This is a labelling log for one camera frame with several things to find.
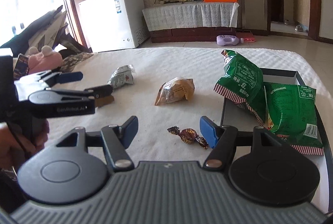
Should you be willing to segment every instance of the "tiled floor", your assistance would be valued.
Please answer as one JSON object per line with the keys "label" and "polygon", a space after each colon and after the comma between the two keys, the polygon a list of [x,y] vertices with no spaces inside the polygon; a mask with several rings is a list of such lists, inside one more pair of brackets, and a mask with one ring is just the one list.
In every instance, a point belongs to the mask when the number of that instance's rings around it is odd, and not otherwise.
{"label": "tiled floor", "polygon": [[[282,36],[255,36],[255,43],[243,43],[233,48],[268,48],[275,50],[288,50],[300,54],[316,71],[326,88],[333,95],[333,45],[320,43],[314,40],[297,39]],[[150,39],[140,47],[204,47],[224,48],[216,42],[185,42],[185,43],[159,43],[153,44]]]}
{"label": "tiled floor", "polygon": [[306,31],[298,32],[295,30],[295,25],[285,25],[280,22],[271,22],[271,31],[276,32],[284,32],[284,33],[292,33],[307,36],[308,33]]}

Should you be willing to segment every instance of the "snack bag barcode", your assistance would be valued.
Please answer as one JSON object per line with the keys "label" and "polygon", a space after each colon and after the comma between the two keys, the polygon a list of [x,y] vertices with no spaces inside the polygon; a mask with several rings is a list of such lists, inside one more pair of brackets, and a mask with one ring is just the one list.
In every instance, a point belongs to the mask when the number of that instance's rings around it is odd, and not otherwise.
{"label": "snack bag barcode", "polygon": [[311,138],[317,138],[317,126],[314,124],[306,124],[306,129],[304,131],[304,136],[308,136]]}

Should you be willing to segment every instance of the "silver snack packet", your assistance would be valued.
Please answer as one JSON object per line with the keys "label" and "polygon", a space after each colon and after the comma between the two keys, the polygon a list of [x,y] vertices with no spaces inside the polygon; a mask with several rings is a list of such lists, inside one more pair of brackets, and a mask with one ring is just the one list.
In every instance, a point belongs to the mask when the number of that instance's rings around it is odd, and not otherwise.
{"label": "silver snack packet", "polygon": [[117,89],[125,84],[133,84],[133,75],[135,73],[133,65],[124,65],[117,68],[111,75],[108,85]]}

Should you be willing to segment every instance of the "white bed sheet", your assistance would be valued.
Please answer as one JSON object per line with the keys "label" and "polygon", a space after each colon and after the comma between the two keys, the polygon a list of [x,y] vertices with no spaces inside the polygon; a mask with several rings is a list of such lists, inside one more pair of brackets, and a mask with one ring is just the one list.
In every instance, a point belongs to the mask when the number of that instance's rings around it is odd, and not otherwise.
{"label": "white bed sheet", "polygon": [[[96,109],[94,115],[50,119],[52,142],[77,126],[97,131],[109,124],[122,124],[130,116],[139,118],[139,132],[127,149],[134,163],[141,160],[186,161],[201,164],[210,153],[198,144],[185,144],[167,128],[193,128],[199,134],[199,119],[208,116],[219,124],[223,97],[213,91],[217,80],[224,75],[222,49],[209,48],[142,48],[99,53],[76,66],[82,71],[82,81],[57,85],[58,88],[83,90],[104,85],[113,71],[122,65],[133,64],[136,70],[134,85],[126,85],[113,95],[115,102]],[[259,67],[298,71],[304,82],[317,89],[316,106],[324,123],[330,144],[333,144],[333,100],[318,75],[300,55],[282,50],[237,49]],[[192,101],[179,101],[154,106],[160,86],[177,76],[193,78],[195,93]],[[92,154],[102,157],[101,150]],[[325,164],[323,157],[316,161]],[[321,184],[314,204],[327,212],[328,184]]]}

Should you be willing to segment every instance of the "wooden cabinet base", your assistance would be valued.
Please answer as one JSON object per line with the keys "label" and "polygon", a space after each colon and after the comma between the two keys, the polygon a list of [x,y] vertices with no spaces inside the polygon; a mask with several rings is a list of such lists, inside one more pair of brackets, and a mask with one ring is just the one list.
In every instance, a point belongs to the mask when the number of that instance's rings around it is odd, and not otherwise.
{"label": "wooden cabinet base", "polygon": [[294,0],[294,22],[309,27],[311,0]]}
{"label": "wooden cabinet base", "polygon": [[236,28],[184,28],[150,31],[152,43],[216,41],[218,35],[236,35]]}

